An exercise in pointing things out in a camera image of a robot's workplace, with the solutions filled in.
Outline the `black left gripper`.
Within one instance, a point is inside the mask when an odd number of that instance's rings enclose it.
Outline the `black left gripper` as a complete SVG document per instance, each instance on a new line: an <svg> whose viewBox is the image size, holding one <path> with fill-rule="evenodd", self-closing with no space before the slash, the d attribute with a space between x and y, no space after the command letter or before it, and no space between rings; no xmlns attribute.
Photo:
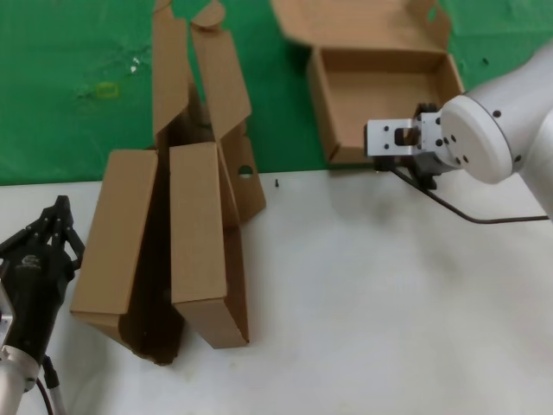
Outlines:
<svg viewBox="0 0 553 415"><path fill-rule="evenodd" d="M68 243L76 258L65 252ZM82 264L85 244L73 228L67 196L59 195L41 216L1 243L8 263L3 287L15 311L6 344L35 360L46 354L67 287Z"/></svg>

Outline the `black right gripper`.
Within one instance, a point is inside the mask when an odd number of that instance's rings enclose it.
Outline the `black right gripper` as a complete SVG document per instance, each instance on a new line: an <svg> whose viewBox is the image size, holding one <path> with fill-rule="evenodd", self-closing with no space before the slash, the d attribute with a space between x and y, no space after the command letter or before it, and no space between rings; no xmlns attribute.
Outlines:
<svg viewBox="0 0 553 415"><path fill-rule="evenodd" d="M413 156L375 156L373 168L377 172L391 172L419 189L437 189L435 174L423 170Z"/></svg>

